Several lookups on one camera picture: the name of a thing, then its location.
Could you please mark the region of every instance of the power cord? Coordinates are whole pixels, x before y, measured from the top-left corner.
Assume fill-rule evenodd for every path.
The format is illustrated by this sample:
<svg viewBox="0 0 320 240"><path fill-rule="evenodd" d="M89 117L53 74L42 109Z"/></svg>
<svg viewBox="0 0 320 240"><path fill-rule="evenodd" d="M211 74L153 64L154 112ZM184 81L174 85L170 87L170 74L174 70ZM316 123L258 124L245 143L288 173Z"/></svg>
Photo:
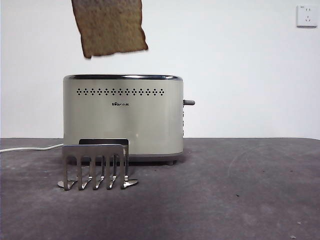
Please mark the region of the power cord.
<svg viewBox="0 0 320 240"><path fill-rule="evenodd" d="M48 146L48 147L14 147L14 148L1 149L0 153L11 152L11 151L23 151L23 150L45 151L45 150L59 148L62 146L63 146L63 144L58 144L58 145L53 145L53 146Z"/></svg>

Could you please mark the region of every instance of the electrical outlet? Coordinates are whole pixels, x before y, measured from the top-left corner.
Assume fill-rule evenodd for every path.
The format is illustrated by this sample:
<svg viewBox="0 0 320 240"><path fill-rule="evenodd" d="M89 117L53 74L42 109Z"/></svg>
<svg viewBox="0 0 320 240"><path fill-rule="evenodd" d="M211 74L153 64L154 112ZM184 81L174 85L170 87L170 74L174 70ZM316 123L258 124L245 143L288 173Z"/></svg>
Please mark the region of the electrical outlet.
<svg viewBox="0 0 320 240"><path fill-rule="evenodd" d="M296 26L317 27L318 14L318 6L316 5L298 5L296 7Z"/></svg>

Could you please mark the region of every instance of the toasted bread slice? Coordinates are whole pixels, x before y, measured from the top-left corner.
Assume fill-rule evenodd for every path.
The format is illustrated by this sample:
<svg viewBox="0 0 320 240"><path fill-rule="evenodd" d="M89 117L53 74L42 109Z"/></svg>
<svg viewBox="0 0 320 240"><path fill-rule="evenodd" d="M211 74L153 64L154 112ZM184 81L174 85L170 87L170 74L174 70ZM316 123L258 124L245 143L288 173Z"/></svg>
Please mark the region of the toasted bread slice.
<svg viewBox="0 0 320 240"><path fill-rule="evenodd" d="M141 0L72 0L83 55L147 50Z"/></svg>

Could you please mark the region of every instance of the toast rack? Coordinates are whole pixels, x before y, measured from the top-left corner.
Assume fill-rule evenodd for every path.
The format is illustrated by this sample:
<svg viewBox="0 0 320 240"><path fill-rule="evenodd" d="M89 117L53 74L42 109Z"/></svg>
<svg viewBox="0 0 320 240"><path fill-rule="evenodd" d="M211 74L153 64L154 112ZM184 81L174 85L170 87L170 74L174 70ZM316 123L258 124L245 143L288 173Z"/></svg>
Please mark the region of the toast rack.
<svg viewBox="0 0 320 240"><path fill-rule="evenodd" d="M57 185L68 191L77 183L78 190L84 190L92 182L92 189L97 190L104 179L106 179L106 189L112 189L117 179L117 162L120 162L120 188L136 185L137 179L128 178L129 151L128 146L122 144L80 144L64 145L62 147L63 180ZM76 159L76 179L69 179L68 160ZM100 173L96 172L97 160L101 162ZM83 180L83 167L85 162L89 162L89 173L87 179Z"/></svg>

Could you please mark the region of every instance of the toaster brand logo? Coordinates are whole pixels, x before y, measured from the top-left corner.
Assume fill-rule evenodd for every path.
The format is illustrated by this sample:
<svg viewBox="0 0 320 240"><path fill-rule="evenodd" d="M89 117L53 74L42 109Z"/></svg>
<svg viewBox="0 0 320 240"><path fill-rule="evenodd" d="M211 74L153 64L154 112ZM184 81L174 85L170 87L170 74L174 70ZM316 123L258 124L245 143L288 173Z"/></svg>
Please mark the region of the toaster brand logo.
<svg viewBox="0 0 320 240"><path fill-rule="evenodd" d="M127 102L113 102L112 106L130 106Z"/></svg>

